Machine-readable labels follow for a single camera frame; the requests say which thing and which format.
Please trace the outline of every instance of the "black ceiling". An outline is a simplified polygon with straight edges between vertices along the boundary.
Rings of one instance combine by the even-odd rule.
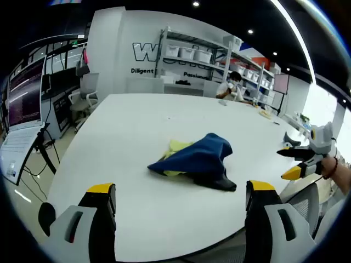
[[[19,11],[16,6],[9,9],[9,13],[13,12],[15,17],[11,23],[8,21],[3,21],[2,23],[8,24],[7,31],[5,30],[5,33],[3,32],[2,35],[4,37],[7,34],[7,38],[10,39],[6,43],[7,49],[13,52],[7,58],[9,62],[13,62],[16,57],[16,44],[11,43],[11,40],[15,41],[19,39],[18,36],[20,35],[22,36],[21,40],[25,42],[23,36],[28,36],[28,28],[30,28],[34,21],[40,21],[38,17],[43,16],[42,12],[50,10],[47,9],[47,2],[39,1],[39,3],[31,3],[30,5],[26,3],[28,6],[20,9],[24,11]],[[84,20],[85,22],[85,20],[92,19],[94,10],[113,6],[125,6],[127,10],[155,10],[188,16],[219,27],[242,38],[264,56],[272,61],[276,61],[282,68],[291,68],[290,74],[309,81],[310,77],[308,74],[294,69],[294,65],[303,68],[308,68],[308,66],[292,30],[270,0],[231,2],[223,0],[201,0],[198,8],[194,8],[192,2],[192,0],[178,0],[175,2],[83,0],[82,4],[80,4],[80,14],[85,12],[87,15],[73,18]],[[315,72],[348,92],[346,88],[347,69],[326,33],[295,1],[281,0],[280,2],[292,16],[305,40],[312,57]],[[351,1],[319,0],[317,2],[334,22],[346,42],[350,44],[351,25],[347,17],[351,13]],[[65,22],[67,21],[66,15],[63,15],[61,18]],[[50,23],[50,21],[46,21],[47,19],[44,20],[42,21],[43,23]],[[253,35],[247,34],[249,28],[254,29]],[[35,37],[35,33],[30,35],[30,38]],[[274,51],[278,52],[277,57],[273,56]]]

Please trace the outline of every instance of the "shelving unit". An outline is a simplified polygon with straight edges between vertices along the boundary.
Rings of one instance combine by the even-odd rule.
[[[165,56],[168,40],[195,44],[195,45],[207,48],[207,50],[211,51],[212,53],[210,63],[203,63],[195,60],[183,59],[183,58],[173,57],[173,56]],[[231,71],[229,70],[230,59],[237,58],[243,61],[244,63],[253,66],[259,71],[258,82],[255,82],[252,79],[242,76],[242,79],[244,81],[244,88],[251,90],[250,96],[249,97],[244,96],[244,98],[247,98],[250,100],[252,100],[253,98],[258,98],[260,88],[263,88],[265,90],[270,90],[269,88],[266,88],[261,85],[263,76],[267,76],[268,78],[274,78],[274,74],[267,71],[264,68],[264,63],[262,63],[262,65],[257,64],[256,62],[252,61],[249,57],[246,57],[244,55],[239,54],[238,52],[233,51],[232,46],[233,46],[232,42],[229,42],[229,47],[226,47],[222,43],[217,43],[215,41],[205,39],[202,37],[196,37],[188,33],[171,30],[169,27],[166,27],[165,29],[161,30],[161,34],[160,34],[154,76],[157,78],[160,78],[162,74],[162,70],[164,69],[165,61],[171,60],[171,61],[177,61],[180,64],[197,65],[199,68],[208,70],[210,72],[209,79],[212,81],[213,79],[216,79],[216,81],[220,80],[220,78],[213,76],[214,72],[218,72],[222,76],[222,82],[225,82],[227,80],[228,74],[231,73]],[[225,58],[224,67],[215,65],[217,53],[222,53],[222,57]],[[246,83],[253,84],[256,86],[256,88],[252,88],[250,86],[246,87]],[[181,85],[181,84],[165,84],[165,87],[166,86],[173,87],[173,88],[179,87],[179,88],[187,88],[187,89],[198,89],[198,90],[201,89],[201,87],[199,86],[194,88],[192,85],[188,86],[188,85]]]

